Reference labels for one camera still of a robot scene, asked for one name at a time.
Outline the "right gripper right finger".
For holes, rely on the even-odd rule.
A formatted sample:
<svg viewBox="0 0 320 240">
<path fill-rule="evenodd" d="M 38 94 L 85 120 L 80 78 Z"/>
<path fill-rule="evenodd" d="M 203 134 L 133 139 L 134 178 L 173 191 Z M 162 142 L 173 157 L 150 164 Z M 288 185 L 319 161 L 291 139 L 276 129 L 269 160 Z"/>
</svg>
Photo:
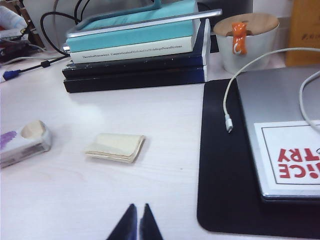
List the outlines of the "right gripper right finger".
<svg viewBox="0 0 320 240">
<path fill-rule="evenodd" d="M 156 219 L 148 203 L 144 206 L 143 216 L 139 224 L 140 240 L 163 240 Z"/>
</svg>

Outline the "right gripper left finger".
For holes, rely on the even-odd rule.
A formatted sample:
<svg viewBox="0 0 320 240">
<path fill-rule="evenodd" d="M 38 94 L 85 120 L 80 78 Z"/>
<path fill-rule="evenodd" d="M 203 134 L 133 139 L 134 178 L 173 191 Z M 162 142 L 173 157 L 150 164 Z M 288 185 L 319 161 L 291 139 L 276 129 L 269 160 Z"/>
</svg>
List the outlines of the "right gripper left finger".
<svg viewBox="0 0 320 240">
<path fill-rule="evenodd" d="M 136 240 L 137 225 L 137 208 L 132 203 L 109 234 L 107 240 Z"/>
</svg>

